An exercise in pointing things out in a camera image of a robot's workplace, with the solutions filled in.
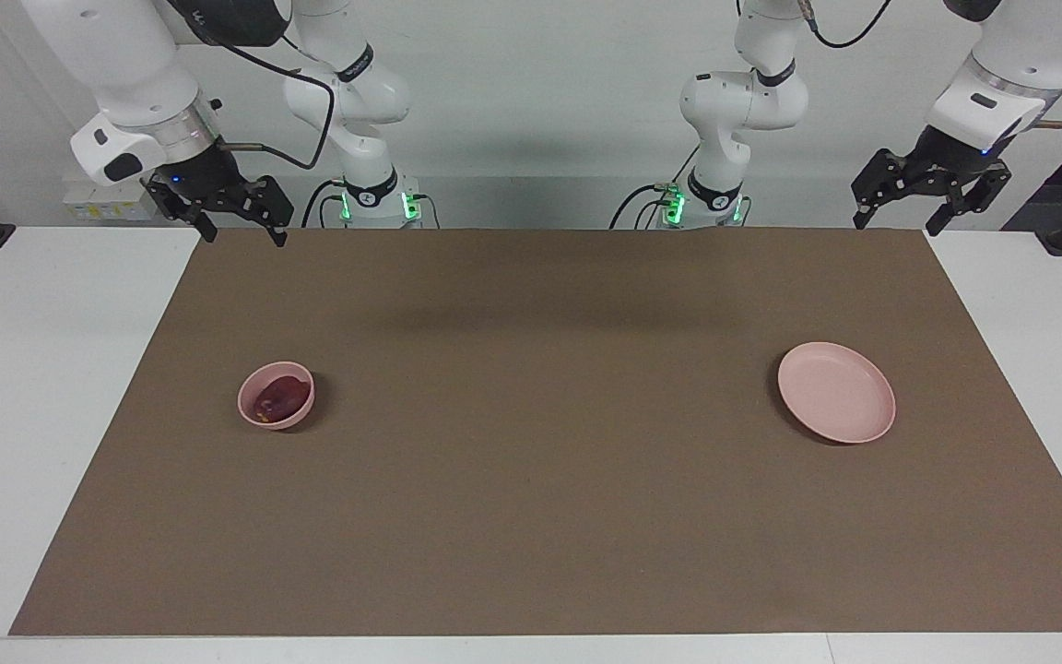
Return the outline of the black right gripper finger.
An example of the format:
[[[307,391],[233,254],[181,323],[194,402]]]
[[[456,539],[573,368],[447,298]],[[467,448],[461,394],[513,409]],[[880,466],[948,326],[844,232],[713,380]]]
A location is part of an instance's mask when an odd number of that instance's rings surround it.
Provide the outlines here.
[[[145,190],[164,218],[189,224],[199,232],[206,243],[215,242],[218,228],[202,205],[186,202],[184,198],[173,193],[168,185],[157,180],[145,181]]]
[[[263,176],[254,181],[253,212],[254,223],[266,228],[274,245],[286,244],[294,206],[277,180]]]

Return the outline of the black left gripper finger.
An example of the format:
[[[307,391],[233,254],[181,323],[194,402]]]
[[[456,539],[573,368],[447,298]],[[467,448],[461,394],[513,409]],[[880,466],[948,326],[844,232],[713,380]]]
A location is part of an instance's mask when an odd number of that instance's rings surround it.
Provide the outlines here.
[[[953,181],[947,185],[945,202],[926,223],[927,234],[939,235],[957,216],[986,211],[1010,180],[1011,171],[1007,164],[991,164],[981,175],[973,180],[969,192],[962,189],[960,181]]]
[[[904,164],[903,157],[894,155],[888,148],[881,148],[852,181],[856,206],[856,212],[853,214],[855,229],[866,229],[874,214],[883,206],[910,194],[909,186],[903,178]]]

